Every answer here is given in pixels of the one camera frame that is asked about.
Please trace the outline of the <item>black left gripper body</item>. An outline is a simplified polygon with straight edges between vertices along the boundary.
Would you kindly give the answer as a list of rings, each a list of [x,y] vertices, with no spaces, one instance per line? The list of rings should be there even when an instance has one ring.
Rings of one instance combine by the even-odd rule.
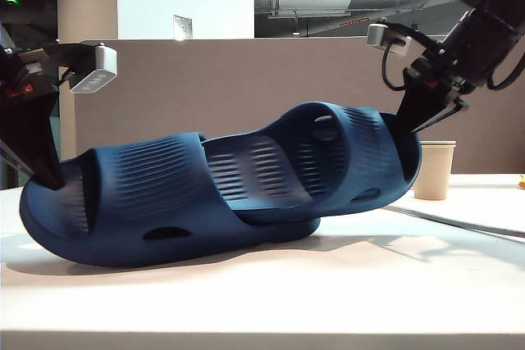
[[[43,75],[55,86],[69,83],[74,91],[96,69],[98,46],[84,43],[54,43],[36,49],[1,46],[1,87],[13,89],[25,77]],[[65,67],[65,74],[54,79],[46,70]]]

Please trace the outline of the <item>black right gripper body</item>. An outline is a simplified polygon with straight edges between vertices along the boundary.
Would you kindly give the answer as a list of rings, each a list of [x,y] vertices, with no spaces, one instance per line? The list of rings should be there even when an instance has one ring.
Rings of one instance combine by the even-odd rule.
[[[426,49],[422,55],[413,60],[406,68],[414,77],[425,80],[435,79],[448,86],[447,101],[472,93],[477,86],[466,80],[455,69],[454,60],[443,49],[433,52]]]

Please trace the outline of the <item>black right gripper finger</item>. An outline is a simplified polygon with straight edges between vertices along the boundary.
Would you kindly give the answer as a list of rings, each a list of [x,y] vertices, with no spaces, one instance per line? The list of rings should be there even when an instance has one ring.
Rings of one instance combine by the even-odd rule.
[[[396,113],[401,132],[418,132],[432,125],[448,101],[448,86],[442,82],[414,77],[409,68],[403,70],[404,97]]]
[[[469,109],[469,104],[461,98],[456,98],[447,106],[445,110],[436,114],[429,120],[424,121],[420,126],[415,128],[413,132],[419,133],[429,127],[432,127],[433,125],[436,125],[437,123],[442,122],[443,120],[448,119],[449,117],[461,111],[466,111],[467,109]]]

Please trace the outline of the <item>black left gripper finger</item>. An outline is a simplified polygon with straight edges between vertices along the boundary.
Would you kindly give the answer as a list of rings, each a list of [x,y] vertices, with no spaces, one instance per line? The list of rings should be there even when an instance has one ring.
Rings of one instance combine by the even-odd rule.
[[[29,177],[35,175],[34,170],[23,158],[21,145],[12,141],[6,142],[1,140],[1,157],[4,158],[7,163]]]
[[[35,172],[31,178],[46,188],[61,186],[61,167],[50,124],[57,97],[56,90],[1,97],[1,140],[21,145],[23,158]]]

